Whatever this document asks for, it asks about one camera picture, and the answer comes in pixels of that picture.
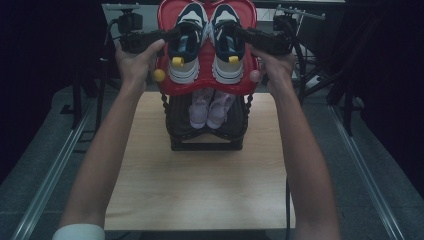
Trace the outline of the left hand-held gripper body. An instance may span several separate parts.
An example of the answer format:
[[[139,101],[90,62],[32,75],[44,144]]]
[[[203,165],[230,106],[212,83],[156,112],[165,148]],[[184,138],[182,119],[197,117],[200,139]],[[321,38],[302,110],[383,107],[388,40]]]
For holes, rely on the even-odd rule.
[[[118,37],[121,48],[130,54],[140,54],[144,52],[152,43],[159,39],[165,39],[164,30],[142,32],[143,16],[135,13],[139,9],[139,4],[109,4],[105,5],[108,11],[121,11],[122,15],[112,19],[109,27],[113,24],[118,26]]]

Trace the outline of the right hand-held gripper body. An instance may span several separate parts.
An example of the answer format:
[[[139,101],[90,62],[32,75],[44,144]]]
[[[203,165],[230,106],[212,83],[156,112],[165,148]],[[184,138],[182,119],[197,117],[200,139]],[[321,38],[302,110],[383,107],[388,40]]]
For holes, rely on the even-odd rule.
[[[273,16],[271,31],[251,28],[253,33],[251,45],[273,56],[283,56],[293,50],[297,51],[300,48],[297,38],[299,27],[297,17],[324,20],[325,14],[317,15],[297,8],[278,6]]]

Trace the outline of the navy and white sneaker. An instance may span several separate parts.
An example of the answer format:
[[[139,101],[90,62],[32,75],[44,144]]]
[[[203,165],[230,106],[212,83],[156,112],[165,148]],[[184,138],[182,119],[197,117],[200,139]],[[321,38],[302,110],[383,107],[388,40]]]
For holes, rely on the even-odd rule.
[[[186,5],[175,26],[180,30],[180,36],[168,43],[168,73],[173,82],[189,84],[198,77],[198,55],[207,39],[208,17],[204,7],[197,2]]]
[[[236,84],[243,76],[245,41],[235,35],[240,18],[229,4],[218,5],[210,19],[209,38],[215,49],[212,73],[221,84]]]

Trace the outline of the red and black shoe rack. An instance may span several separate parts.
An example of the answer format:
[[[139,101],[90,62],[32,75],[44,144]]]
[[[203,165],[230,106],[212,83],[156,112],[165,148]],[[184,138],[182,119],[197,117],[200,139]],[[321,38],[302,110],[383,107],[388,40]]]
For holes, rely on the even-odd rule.
[[[157,18],[160,29],[170,30],[174,27],[177,16],[182,9],[196,0],[163,0],[158,9]],[[240,18],[243,28],[256,27],[256,9],[251,0],[204,0],[203,5],[208,17],[221,4],[229,4]],[[173,151],[226,151],[241,150],[244,134],[248,127],[252,95],[257,83],[249,79],[252,70],[259,69],[258,60],[246,50],[243,61],[243,77],[236,84],[221,84],[212,76],[212,63],[215,49],[207,41],[200,49],[200,73],[190,84],[173,82],[168,73],[169,57],[167,46],[165,55],[159,57],[156,68],[165,71],[166,77],[158,83],[165,108],[165,122]],[[218,128],[211,129],[207,125],[195,129],[189,123],[189,106],[192,104],[192,92],[203,89],[214,89],[236,96],[235,103],[229,109],[227,120]]]

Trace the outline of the purple jelly sandal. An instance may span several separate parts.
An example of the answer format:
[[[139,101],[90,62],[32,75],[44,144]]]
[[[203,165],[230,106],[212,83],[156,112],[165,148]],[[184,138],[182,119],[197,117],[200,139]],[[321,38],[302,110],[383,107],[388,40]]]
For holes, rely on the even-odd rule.
[[[235,101],[236,96],[222,91],[216,91],[209,107],[207,125],[218,129],[227,119],[227,113]]]
[[[192,104],[189,107],[190,124],[195,129],[205,126],[208,117],[209,104],[212,100],[214,90],[204,88],[192,93]]]

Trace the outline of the person's left hand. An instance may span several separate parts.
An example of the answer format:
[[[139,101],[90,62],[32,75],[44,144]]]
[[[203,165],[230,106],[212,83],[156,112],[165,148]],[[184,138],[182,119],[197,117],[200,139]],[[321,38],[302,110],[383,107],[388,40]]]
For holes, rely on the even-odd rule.
[[[151,60],[164,45],[165,41],[159,39],[150,44],[144,52],[134,55],[124,52],[120,43],[116,44],[115,59],[124,89],[135,92],[137,95],[141,95],[145,91]]]

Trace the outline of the person's right hand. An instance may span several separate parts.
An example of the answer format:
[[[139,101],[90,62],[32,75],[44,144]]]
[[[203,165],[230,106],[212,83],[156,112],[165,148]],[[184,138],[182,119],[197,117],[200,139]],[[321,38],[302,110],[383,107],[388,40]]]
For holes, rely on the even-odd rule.
[[[250,72],[251,81],[259,82],[264,75],[267,75],[269,78],[267,88],[273,96],[283,96],[294,92],[292,73],[295,57],[293,54],[272,56],[253,46],[250,46],[250,51],[263,61],[260,70]]]

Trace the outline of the white power strip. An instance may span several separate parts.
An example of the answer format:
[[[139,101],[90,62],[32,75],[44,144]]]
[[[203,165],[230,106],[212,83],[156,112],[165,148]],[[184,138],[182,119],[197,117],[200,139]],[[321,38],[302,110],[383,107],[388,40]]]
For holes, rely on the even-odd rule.
[[[315,85],[317,85],[318,83],[320,83],[321,81],[322,81],[322,78],[316,75],[306,83],[306,88],[310,89],[314,87]]]

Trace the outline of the black metal stand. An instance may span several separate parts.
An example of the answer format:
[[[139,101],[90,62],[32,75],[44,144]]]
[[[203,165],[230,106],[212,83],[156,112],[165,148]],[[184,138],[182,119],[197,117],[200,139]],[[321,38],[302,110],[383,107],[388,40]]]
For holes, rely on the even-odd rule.
[[[82,122],[83,105],[82,91],[85,91],[89,99],[97,99],[95,129],[98,130],[103,117],[103,103],[105,98],[106,84],[110,83],[109,64],[101,65],[101,70],[77,71],[72,77],[72,104],[65,105],[61,113],[73,116],[72,129]]]
[[[341,107],[342,123],[348,134],[351,136],[351,117],[354,110],[352,82],[347,77],[347,71],[345,68],[342,68],[334,74],[324,74],[324,78],[320,83],[310,89],[307,89],[306,83],[314,76],[320,75],[323,72],[324,68],[322,66],[315,66],[308,70],[306,63],[297,63],[295,65],[295,73],[298,82],[298,98],[300,99],[300,103],[303,103],[306,97],[318,92],[319,90],[330,87],[329,93],[326,96],[326,102],[328,105],[334,106],[341,100],[344,100],[344,105]]]

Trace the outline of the dark curtain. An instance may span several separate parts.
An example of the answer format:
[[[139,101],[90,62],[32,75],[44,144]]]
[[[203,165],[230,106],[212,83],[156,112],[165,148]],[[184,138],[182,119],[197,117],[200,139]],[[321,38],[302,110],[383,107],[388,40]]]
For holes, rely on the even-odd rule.
[[[112,0],[0,0],[0,183],[50,111],[54,93],[99,70]]]
[[[350,91],[361,117],[424,198],[424,0],[341,0],[313,8],[318,60],[341,74],[330,98]]]

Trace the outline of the white shirt sleeve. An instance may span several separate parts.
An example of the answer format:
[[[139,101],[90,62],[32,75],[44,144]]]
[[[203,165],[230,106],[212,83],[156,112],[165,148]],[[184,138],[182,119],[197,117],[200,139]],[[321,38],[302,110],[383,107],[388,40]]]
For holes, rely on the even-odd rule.
[[[59,228],[52,240],[105,240],[105,231],[94,224],[71,224]]]

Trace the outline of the metal floor rail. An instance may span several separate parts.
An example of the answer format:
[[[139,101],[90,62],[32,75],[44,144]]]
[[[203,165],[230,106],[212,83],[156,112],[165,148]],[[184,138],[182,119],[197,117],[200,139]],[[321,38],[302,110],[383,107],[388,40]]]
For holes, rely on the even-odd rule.
[[[29,240],[43,211],[46,207],[53,190],[55,189],[59,178],[68,163],[68,160],[81,136],[90,112],[95,105],[93,100],[89,100],[83,107],[82,117],[80,122],[68,135],[64,145],[59,151],[58,155],[54,158],[45,178],[43,179],[40,187],[31,200],[25,214],[21,218],[15,232],[10,240]]]
[[[365,158],[363,157],[361,151],[359,150],[355,139],[350,136],[347,130],[344,128],[342,123],[342,116],[339,113],[336,106],[330,105],[328,111],[332,116],[338,132],[350,154],[360,178],[363,181],[363,184],[369,194],[369,197],[373,203],[373,206],[376,209],[377,214],[379,215],[381,222],[389,236],[390,240],[405,240],[405,236],[399,226],[399,223],[394,216],[394,213],[389,206],[386,198],[383,196],[380,188],[378,187],[371,171],[366,164]]]

